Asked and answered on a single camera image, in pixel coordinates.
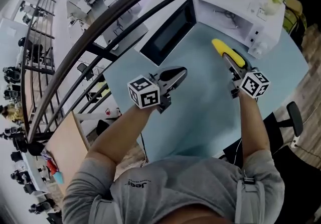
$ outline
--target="gray t-shirt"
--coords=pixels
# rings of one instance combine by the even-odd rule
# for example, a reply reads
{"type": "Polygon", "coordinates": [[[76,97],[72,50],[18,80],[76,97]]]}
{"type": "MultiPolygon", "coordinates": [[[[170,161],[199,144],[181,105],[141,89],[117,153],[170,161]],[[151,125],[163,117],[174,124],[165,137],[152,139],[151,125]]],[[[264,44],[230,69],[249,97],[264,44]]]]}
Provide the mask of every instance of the gray t-shirt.
{"type": "Polygon", "coordinates": [[[66,191],[63,221],[149,224],[190,204],[202,204],[234,221],[237,183],[245,175],[263,184],[264,223],[274,223],[283,204],[284,183],[267,150],[248,157],[243,170],[215,158],[175,156],[129,169],[115,182],[108,166],[87,158],[66,191]]]}

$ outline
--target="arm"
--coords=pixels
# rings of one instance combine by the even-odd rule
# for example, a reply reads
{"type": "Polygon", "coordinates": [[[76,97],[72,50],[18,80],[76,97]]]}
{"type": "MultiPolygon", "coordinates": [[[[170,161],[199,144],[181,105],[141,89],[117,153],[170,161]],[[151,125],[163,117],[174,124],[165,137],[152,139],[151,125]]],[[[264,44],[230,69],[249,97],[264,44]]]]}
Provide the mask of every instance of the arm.
{"type": "Polygon", "coordinates": [[[255,99],[245,92],[239,92],[241,106],[241,132],[243,160],[259,150],[270,150],[270,141],[267,135],[259,107],[255,99]]]}
{"type": "Polygon", "coordinates": [[[86,157],[116,167],[137,140],[154,109],[132,106],[96,139],[86,157]]]}

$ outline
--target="sleeve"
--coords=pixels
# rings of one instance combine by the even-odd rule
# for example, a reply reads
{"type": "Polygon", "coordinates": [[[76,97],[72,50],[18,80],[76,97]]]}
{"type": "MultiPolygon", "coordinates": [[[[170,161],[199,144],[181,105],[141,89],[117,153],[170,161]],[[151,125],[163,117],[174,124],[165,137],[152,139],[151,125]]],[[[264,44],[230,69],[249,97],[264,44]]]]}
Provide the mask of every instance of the sleeve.
{"type": "Polygon", "coordinates": [[[66,189],[62,208],[63,223],[88,224],[94,200],[110,194],[113,180],[112,167],[96,159],[86,158],[66,189]]]}
{"type": "Polygon", "coordinates": [[[274,166],[271,152],[260,150],[250,155],[243,166],[247,177],[261,181],[265,191],[265,222],[275,223],[284,200],[284,182],[274,166]]]}

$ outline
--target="microwave window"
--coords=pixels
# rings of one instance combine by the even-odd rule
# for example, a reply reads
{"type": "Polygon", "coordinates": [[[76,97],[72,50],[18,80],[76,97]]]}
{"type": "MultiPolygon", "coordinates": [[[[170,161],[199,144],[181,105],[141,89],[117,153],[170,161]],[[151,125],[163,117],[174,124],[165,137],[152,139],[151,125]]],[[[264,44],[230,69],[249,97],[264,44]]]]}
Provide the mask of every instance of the microwave window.
{"type": "Polygon", "coordinates": [[[177,34],[187,22],[185,11],[182,11],[175,20],[155,39],[154,45],[162,51],[164,46],[177,34]]]}

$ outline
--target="red item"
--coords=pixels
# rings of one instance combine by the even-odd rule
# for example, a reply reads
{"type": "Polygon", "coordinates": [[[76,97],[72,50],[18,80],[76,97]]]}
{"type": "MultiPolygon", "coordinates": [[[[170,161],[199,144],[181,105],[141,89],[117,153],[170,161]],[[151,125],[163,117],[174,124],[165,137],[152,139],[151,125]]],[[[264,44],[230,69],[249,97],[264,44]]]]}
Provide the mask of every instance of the red item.
{"type": "Polygon", "coordinates": [[[51,175],[54,175],[58,171],[56,165],[52,162],[52,160],[47,161],[47,167],[50,169],[51,175]]]}

